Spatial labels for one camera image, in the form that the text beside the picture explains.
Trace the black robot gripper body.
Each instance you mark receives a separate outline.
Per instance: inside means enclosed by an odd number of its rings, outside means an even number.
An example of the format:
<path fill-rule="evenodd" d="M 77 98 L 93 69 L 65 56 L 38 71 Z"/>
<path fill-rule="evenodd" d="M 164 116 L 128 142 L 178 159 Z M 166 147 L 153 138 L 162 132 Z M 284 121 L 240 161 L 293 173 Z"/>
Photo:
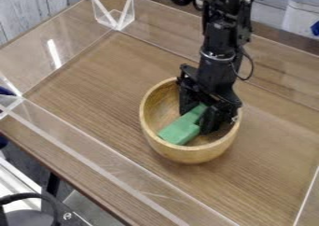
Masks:
<path fill-rule="evenodd" d="M 210 56 L 200 53 L 198 66 L 180 66 L 177 85 L 198 90 L 198 103 L 206 107 L 228 104 L 232 107 L 232 118 L 241 107 L 241 101 L 235 93 L 233 85 L 239 79 L 243 53 L 236 51 L 228 56 Z"/>

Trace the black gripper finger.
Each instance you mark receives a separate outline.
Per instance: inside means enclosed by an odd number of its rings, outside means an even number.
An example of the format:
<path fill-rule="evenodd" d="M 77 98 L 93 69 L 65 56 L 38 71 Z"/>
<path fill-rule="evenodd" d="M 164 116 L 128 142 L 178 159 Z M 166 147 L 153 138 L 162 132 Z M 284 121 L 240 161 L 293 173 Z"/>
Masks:
<path fill-rule="evenodd" d="M 198 133 L 206 135 L 218 130 L 220 125 L 230 122 L 232 107 L 228 104 L 210 105 L 198 117 Z"/>
<path fill-rule="evenodd" d="M 185 86 L 178 87 L 178 114 L 184 115 L 198 105 L 198 90 Z"/>

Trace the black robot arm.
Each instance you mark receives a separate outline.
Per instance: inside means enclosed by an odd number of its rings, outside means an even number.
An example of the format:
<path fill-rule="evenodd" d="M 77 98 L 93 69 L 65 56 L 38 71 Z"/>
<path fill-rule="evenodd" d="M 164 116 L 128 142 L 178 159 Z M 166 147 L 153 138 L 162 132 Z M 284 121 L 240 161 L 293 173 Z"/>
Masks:
<path fill-rule="evenodd" d="M 239 79 L 249 79 L 239 75 L 239 70 L 241 62 L 251 59 L 244 45 L 251 41 L 253 0 L 170 1 L 201 12 L 198 65 L 182 64 L 177 77 L 178 113 L 205 106 L 197 127 L 201 134 L 209 134 L 222 123 L 236 120 L 241 108 L 233 85 Z"/>

